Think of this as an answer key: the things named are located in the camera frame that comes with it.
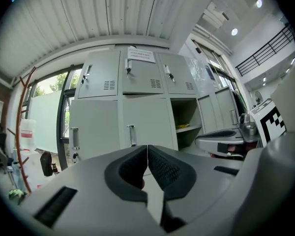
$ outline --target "shelf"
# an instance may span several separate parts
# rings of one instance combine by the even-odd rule
[[[181,132],[185,132],[185,131],[189,131],[189,130],[193,130],[193,129],[197,129],[197,128],[201,128],[201,127],[202,127],[202,125],[199,124],[199,125],[189,126],[186,128],[179,128],[179,129],[176,129],[176,133],[181,133]]]

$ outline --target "frosted glass panel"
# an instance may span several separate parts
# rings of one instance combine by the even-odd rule
[[[56,140],[57,111],[61,91],[41,95],[30,101],[29,119],[36,121],[37,148],[58,153]]]

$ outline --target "black bag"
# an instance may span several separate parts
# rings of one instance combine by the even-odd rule
[[[40,157],[41,168],[45,176],[51,176],[53,169],[51,168],[51,155],[50,152],[45,151]]]

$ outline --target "plastic wrap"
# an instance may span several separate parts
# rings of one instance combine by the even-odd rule
[[[195,80],[200,97],[215,92],[212,78],[207,69],[210,70],[205,60],[197,60],[185,57],[193,79]]]

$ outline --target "balcony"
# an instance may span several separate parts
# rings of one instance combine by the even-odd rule
[[[249,58],[240,63],[236,68],[241,76],[249,73],[272,56],[276,55],[294,39],[291,25],[285,26],[268,43],[261,47]]]

